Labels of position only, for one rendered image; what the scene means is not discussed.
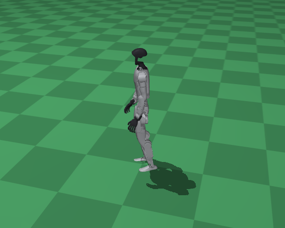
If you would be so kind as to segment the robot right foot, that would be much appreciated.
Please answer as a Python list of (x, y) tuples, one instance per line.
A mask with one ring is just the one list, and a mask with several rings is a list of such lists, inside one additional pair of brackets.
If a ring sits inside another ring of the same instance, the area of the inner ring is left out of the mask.
[(144, 157), (141, 157), (141, 158), (134, 159), (134, 161), (146, 161), (146, 159), (144, 159)]

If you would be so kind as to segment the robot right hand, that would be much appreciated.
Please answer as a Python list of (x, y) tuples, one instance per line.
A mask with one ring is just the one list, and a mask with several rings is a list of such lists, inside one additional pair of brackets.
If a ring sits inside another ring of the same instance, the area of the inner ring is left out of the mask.
[(133, 104), (134, 102), (135, 102), (135, 100), (132, 99), (132, 100), (130, 101), (130, 103), (125, 107), (125, 109), (124, 109), (125, 114), (128, 113), (128, 111), (130, 112), (130, 107), (131, 107), (132, 105), (134, 105), (134, 104)]

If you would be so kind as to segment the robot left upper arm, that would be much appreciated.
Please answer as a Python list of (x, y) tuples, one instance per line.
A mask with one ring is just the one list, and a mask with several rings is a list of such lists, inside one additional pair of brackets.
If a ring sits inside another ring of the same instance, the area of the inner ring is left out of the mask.
[(139, 90), (141, 92), (140, 96), (144, 97), (144, 101), (147, 99), (147, 88), (146, 88), (147, 77), (144, 72), (139, 73), (138, 75), (138, 83), (139, 83)]

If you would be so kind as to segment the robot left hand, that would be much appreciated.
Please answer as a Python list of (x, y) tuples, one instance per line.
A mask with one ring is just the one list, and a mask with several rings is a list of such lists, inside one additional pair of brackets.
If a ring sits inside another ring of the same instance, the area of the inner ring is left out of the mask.
[(137, 119), (136, 117), (134, 117), (134, 119), (132, 119), (129, 123), (128, 123), (128, 130), (130, 131), (130, 132), (134, 132), (135, 133), (135, 128), (136, 128), (136, 126), (137, 126), (137, 124), (138, 124), (138, 121), (141, 119), (141, 117), (142, 117), (142, 115), (139, 117), (139, 119)]

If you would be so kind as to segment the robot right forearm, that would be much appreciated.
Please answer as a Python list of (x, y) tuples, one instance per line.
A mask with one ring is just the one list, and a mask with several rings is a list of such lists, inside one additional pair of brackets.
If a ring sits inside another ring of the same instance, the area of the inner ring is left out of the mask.
[(135, 103), (137, 103), (137, 102), (138, 102), (138, 98), (137, 98), (136, 90), (135, 90), (135, 92), (134, 92), (134, 95), (133, 95), (133, 98), (132, 98), (132, 99), (134, 99), (134, 100), (135, 100), (135, 102), (134, 102), (133, 104), (135, 104)]

